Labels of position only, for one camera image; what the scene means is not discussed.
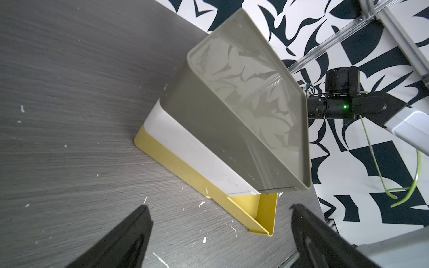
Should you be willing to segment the yellow bottom drawer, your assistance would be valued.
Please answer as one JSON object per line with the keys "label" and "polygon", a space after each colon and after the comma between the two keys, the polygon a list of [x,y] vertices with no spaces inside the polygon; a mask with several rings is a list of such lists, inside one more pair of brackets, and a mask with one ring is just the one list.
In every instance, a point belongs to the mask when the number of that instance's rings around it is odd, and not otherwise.
{"label": "yellow bottom drawer", "polygon": [[278,194],[228,197],[233,205],[232,215],[250,233],[272,237],[275,228]]}

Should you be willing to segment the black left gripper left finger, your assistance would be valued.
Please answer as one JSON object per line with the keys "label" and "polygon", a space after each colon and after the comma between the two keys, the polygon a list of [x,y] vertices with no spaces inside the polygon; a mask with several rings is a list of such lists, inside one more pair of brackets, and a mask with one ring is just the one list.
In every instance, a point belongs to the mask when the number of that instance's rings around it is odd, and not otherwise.
{"label": "black left gripper left finger", "polygon": [[149,208],[141,205],[67,267],[140,268],[152,227]]}

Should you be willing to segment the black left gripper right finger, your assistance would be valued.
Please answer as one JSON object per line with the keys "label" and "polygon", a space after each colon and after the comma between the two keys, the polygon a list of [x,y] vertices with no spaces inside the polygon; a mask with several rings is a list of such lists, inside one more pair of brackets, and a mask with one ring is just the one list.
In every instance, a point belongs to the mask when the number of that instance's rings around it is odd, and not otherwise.
{"label": "black left gripper right finger", "polygon": [[377,268],[302,204],[291,206],[293,232],[302,268]]}

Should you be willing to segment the three-drawer storage box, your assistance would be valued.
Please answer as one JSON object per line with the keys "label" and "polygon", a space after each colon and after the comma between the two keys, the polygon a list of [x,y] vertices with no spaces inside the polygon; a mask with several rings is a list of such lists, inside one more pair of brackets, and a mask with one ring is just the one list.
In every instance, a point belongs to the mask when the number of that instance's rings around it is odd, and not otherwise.
{"label": "three-drawer storage box", "polygon": [[186,56],[134,139],[237,198],[312,188],[307,101],[240,9]]}

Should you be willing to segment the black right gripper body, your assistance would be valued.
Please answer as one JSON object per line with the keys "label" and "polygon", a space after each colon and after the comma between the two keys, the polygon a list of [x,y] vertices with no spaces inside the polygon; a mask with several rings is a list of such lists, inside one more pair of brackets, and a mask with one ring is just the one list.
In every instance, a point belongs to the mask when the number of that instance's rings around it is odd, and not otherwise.
{"label": "black right gripper body", "polygon": [[307,98],[309,119],[352,119],[352,101],[348,97]]}

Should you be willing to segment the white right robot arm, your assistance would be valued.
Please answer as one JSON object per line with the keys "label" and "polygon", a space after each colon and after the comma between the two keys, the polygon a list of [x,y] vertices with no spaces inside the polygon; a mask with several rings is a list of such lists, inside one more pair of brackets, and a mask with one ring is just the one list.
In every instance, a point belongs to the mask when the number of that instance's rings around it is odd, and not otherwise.
{"label": "white right robot arm", "polygon": [[[357,67],[331,69],[326,74],[325,92],[307,97],[309,119],[341,119],[348,125],[367,118],[417,150],[417,167],[422,154],[429,153],[429,117],[386,92],[365,93],[360,89]],[[357,247],[381,267],[426,268],[429,265],[429,229],[413,231]]]}

